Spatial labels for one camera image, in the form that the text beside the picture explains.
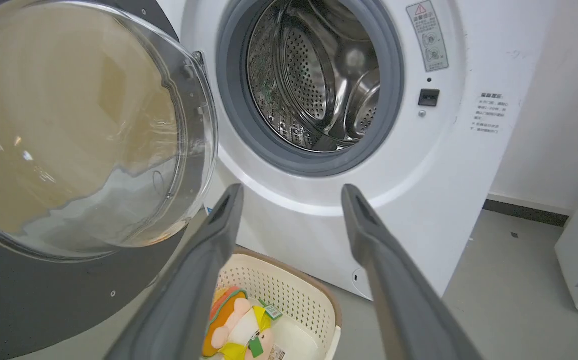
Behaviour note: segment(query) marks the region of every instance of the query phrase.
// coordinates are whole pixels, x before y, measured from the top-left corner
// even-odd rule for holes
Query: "plush toy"
[[[263,307],[251,306],[237,287],[214,296],[202,356],[221,353],[225,360],[267,360],[273,348],[271,317]]]

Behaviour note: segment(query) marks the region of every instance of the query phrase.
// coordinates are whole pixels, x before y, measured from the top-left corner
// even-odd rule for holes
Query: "washing machine door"
[[[174,36],[155,0],[0,0],[0,358],[117,312],[200,209],[215,109]]]

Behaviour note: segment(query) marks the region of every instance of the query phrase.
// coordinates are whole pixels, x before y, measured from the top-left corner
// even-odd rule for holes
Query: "black baseboard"
[[[567,215],[555,214],[553,212],[531,209],[530,207],[511,205],[510,203],[493,200],[485,201],[485,205],[482,207],[482,209],[489,210],[490,212],[509,215],[511,217],[517,217],[520,219],[527,219],[543,224],[559,226],[561,228],[564,227],[568,219]]]

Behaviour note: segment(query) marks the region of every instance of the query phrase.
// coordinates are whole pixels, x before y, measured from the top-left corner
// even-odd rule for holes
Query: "white wall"
[[[560,2],[490,192],[559,214],[578,206],[578,1]]]

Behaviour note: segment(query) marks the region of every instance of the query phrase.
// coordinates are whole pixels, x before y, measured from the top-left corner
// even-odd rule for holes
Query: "brown basket rim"
[[[307,282],[315,289],[321,291],[323,294],[325,294],[325,296],[328,298],[328,300],[331,302],[331,305],[333,306],[333,312],[335,315],[335,325],[338,326],[339,328],[342,328],[342,311],[340,310],[340,304],[337,302],[337,300],[335,300],[335,296],[331,293],[331,290],[329,290],[324,284],[322,284],[322,282],[320,282],[316,278],[307,275],[306,273],[303,273],[302,271],[299,271],[298,269],[295,269],[287,264],[284,264],[284,262],[279,262],[271,257],[262,255],[261,253],[257,253],[255,251],[248,250],[247,248],[243,248],[242,246],[237,246],[236,250],[234,251],[234,254],[250,256],[251,258],[255,258],[261,260],[262,262],[269,263],[277,268],[282,269],[283,271],[290,273],[293,276],[296,276],[297,278],[300,278],[301,280]]]

